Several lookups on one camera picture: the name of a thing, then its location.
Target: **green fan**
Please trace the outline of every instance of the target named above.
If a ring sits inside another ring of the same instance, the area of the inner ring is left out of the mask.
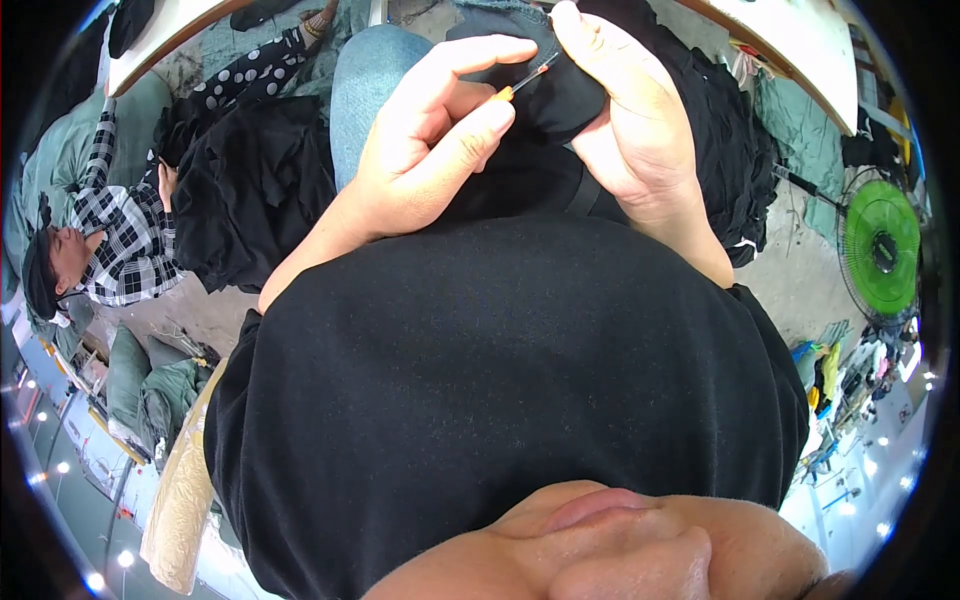
[[[837,251],[853,301],[872,323],[901,323],[917,294],[920,224],[910,202],[872,180],[837,208]]]

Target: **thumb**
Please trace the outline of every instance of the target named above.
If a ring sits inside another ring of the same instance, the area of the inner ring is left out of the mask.
[[[485,102],[450,128],[433,150],[402,177],[403,184],[453,198],[480,162],[496,149],[515,118],[509,102]]]
[[[621,104],[674,87],[660,61],[610,21],[583,15],[567,0],[558,3],[550,17],[567,55]]]

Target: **electric fan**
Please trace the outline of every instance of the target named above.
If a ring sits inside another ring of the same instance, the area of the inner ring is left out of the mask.
[[[912,315],[920,223],[903,192],[886,180],[870,180],[849,192],[860,176],[875,170],[858,173],[837,202],[810,181],[774,165],[774,175],[836,208],[837,254],[847,291],[870,323],[890,327]]]

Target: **black cap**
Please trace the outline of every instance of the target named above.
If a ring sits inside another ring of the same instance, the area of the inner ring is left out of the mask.
[[[23,257],[23,295],[30,309],[44,321],[57,316],[57,280],[50,268],[50,208],[46,194],[40,198],[41,226],[27,245]]]

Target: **polka dot fabric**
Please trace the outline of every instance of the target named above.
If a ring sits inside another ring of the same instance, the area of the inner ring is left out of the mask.
[[[190,101],[214,110],[238,100],[275,97],[305,61],[305,51],[297,28],[285,30],[197,85]]]

